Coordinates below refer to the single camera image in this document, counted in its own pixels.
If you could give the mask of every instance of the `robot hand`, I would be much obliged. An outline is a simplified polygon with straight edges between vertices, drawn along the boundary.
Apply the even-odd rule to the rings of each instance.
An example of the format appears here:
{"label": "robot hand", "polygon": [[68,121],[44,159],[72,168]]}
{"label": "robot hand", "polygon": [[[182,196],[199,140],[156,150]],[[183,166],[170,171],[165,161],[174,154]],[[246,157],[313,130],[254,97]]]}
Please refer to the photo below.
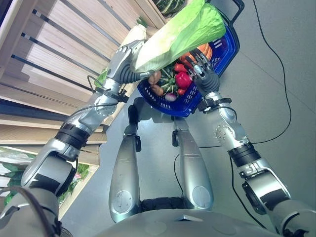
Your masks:
{"label": "robot hand", "polygon": [[196,63],[190,57],[186,56],[186,60],[193,67],[193,70],[189,67],[187,67],[187,70],[197,85],[199,92],[202,96],[206,96],[211,92],[217,92],[219,89],[219,79],[207,57],[197,48],[190,51],[190,53],[194,56]]}
{"label": "robot hand", "polygon": [[108,65],[107,78],[113,79],[119,84],[133,83],[147,79],[153,71],[135,73],[131,71],[132,56],[144,45],[144,41],[136,40],[120,47]]}

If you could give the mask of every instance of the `shopping basket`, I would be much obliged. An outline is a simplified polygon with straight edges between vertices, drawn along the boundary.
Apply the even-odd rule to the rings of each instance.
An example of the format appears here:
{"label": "shopping basket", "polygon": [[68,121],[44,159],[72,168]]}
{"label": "shopping basket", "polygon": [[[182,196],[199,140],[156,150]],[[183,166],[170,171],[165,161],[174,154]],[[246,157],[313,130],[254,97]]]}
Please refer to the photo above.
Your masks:
{"label": "shopping basket", "polygon": [[[239,40],[233,23],[244,9],[244,3],[242,0],[233,1],[238,6],[238,12],[232,20],[219,10],[225,22],[225,35],[209,43],[213,51],[210,63],[219,77],[239,51]],[[195,110],[202,97],[194,83],[191,83],[185,94],[178,97],[174,102],[169,102],[165,100],[164,96],[157,96],[153,93],[147,80],[139,83],[138,90],[152,107],[165,114],[178,117],[189,116]]]}

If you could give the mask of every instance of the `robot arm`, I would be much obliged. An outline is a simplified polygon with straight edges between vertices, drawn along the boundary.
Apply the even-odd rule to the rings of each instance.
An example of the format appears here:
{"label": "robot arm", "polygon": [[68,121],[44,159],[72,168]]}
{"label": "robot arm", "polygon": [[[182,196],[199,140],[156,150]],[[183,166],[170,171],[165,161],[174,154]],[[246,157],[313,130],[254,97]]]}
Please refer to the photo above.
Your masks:
{"label": "robot arm", "polygon": [[208,60],[197,50],[191,54],[195,56],[197,64],[191,61],[194,71],[189,72],[196,79],[195,82],[204,96],[198,109],[204,113],[219,111],[221,119],[214,131],[216,138],[245,180],[242,187],[254,210],[260,215],[268,214],[281,235],[315,236],[316,212],[291,198],[286,186],[267,160],[255,150],[243,127],[237,122],[235,111],[229,104],[231,99],[223,98],[218,92],[218,77]]}
{"label": "robot arm", "polygon": [[[35,199],[53,228],[45,236],[60,234],[56,196],[68,189],[76,173],[70,162],[78,161],[80,149],[100,123],[115,111],[116,104],[127,101],[124,92],[119,92],[121,85],[150,76],[151,72],[134,73],[130,70],[131,57],[143,44],[137,40],[117,50],[108,65],[103,87],[96,89],[85,107],[69,116],[57,135],[48,141],[23,173],[21,186],[26,188],[24,194]],[[15,195],[0,216],[0,235],[42,236],[42,221],[34,215],[32,207],[34,205],[30,205],[25,196]]]}

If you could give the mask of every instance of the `concrete floor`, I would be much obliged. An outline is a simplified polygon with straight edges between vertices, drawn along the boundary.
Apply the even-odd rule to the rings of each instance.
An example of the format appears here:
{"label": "concrete floor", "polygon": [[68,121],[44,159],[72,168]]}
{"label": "concrete floor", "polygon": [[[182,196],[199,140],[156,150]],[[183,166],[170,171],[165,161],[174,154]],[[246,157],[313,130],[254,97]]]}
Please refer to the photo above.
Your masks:
{"label": "concrete floor", "polygon": [[[227,2],[230,1],[222,1],[221,7],[229,14],[230,5],[224,5]],[[251,141],[258,142],[283,131],[289,110],[280,63],[264,45],[252,1],[244,2],[245,10],[234,24],[240,51],[221,77],[220,92],[232,98],[238,121]],[[256,145],[256,149],[288,186],[292,197],[315,208],[315,1],[260,0],[257,7],[267,41],[283,59],[293,115],[291,126],[281,137]],[[114,224],[108,208],[111,175],[128,124],[127,108],[137,97],[140,94],[135,91],[108,129],[108,142],[101,146],[100,168],[62,219],[63,225],[75,237],[94,236]],[[215,116],[215,112],[208,115],[195,113],[187,118],[199,146],[217,145],[212,129]],[[172,129],[173,124],[168,119],[160,122],[144,120],[139,124],[142,151],[137,157],[141,199],[181,194],[173,174],[173,160],[178,149],[171,145]],[[213,187],[213,211],[253,223],[232,191],[226,151],[212,148],[201,149],[201,152]],[[253,213],[241,188],[243,181],[237,175],[235,178],[237,192]],[[267,216],[254,215],[273,229]]]}

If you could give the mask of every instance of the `pumpkin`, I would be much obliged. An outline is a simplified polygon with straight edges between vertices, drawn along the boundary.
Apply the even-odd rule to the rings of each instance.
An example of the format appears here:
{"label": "pumpkin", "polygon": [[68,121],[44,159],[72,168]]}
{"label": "pumpkin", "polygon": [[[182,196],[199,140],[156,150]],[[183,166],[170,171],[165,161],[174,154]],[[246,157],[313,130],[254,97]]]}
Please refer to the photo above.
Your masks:
{"label": "pumpkin", "polygon": [[[207,57],[208,60],[211,59],[211,57],[212,57],[212,49],[211,49],[211,47],[209,46],[208,43],[202,44],[202,45],[200,45],[200,46],[197,47],[197,48]],[[186,60],[186,56],[190,57],[193,62],[197,63],[196,60],[195,60],[195,58],[190,54],[190,52],[187,52],[187,53],[183,54],[183,55],[179,58],[179,60],[180,60],[183,64],[185,64],[185,65],[187,65],[188,67],[192,68],[191,64]]]}

